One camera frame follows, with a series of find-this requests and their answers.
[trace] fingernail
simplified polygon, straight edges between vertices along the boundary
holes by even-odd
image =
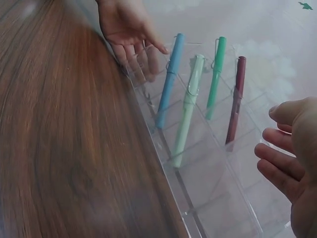
[[[268,110],[268,113],[273,113],[275,111],[275,109],[277,108],[277,106],[272,107],[270,110]]]

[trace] green pen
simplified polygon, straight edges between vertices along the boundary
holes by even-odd
[[[190,80],[185,93],[182,120],[179,123],[174,148],[172,150],[172,163],[176,168],[179,168],[182,163],[182,152],[184,151],[186,145],[187,135],[199,92],[199,85],[204,65],[205,57],[203,55],[196,55],[195,64],[192,68]]]
[[[217,98],[217,88],[218,88],[219,78],[220,78],[222,67],[223,67],[224,54],[226,50],[226,42],[227,42],[227,39],[225,37],[221,36],[219,38],[217,53],[214,59],[212,82],[211,82],[211,87],[210,87],[208,102],[207,102],[207,112],[206,112],[207,120],[211,120],[212,118],[214,104]]]

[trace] acrylic pen holder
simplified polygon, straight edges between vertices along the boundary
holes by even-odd
[[[192,105],[186,143],[181,153],[174,154],[196,54],[206,57],[205,68]],[[190,237],[274,237],[289,222],[290,204],[258,172],[258,158],[254,155],[256,144],[265,143],[261,131],[274,126],[267,114],[274,102],[246,79],[234,140],[226,143],[234,101],[236,55],[231,48],[226,51],[212,118],[207,120],[213,56],[214,47],[185,45],[169,105],[163,112],[158,108],[169,56],[153,46],[147,47],[129,60],[128,76]],[[160,113],[165,114],[164,127],[157,128]]]

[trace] wooden table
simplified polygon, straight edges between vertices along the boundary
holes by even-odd
[[[0,0],[0,237],[188,237],[82,1]]]

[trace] hand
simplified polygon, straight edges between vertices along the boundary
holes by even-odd
[[[269,143],[255,148],[259,171],[292,203],[291,225],[298,238],[317,237],[317,98],[281,104],[269,112],[279,130],[268,128]]]
[[[168,54],[142,0],[97,0],[97,3],[101,30],[121,64],[151,44]]]

